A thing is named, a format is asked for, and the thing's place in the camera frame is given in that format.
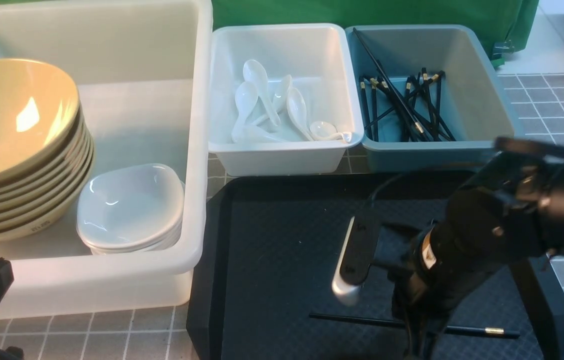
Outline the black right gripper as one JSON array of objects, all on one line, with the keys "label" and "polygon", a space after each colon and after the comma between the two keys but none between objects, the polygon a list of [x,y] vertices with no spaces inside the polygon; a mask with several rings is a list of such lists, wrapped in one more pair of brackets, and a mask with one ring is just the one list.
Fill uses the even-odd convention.
[{"label": "black right gripper", "polygon": [[[535,202],[504,190],[460,187],[449,197],[441,221],[415,228],[400,260],[386,258],[394,281],[392,315],[417,313],[447,318],[472,292],[500,269],[545,255],[547,221]],[[349,221],[331,282],[337,300],[354,306],[369,275],[380,239],[374,210],[360,210]]]}]

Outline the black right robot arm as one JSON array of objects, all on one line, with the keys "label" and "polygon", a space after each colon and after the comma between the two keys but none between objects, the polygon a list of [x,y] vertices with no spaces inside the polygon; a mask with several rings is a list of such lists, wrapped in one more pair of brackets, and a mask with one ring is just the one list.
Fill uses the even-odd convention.
[{"label": "black right robot arm", "polygon": [[355,305],[369,269],[387,271],[406,312],[442,318],[501,268],[564,256],[564,146],[497,137],[496,155],[449,196],[444,218],[421,230],[376,210],[378,186],[350,220],[331,289]]}]

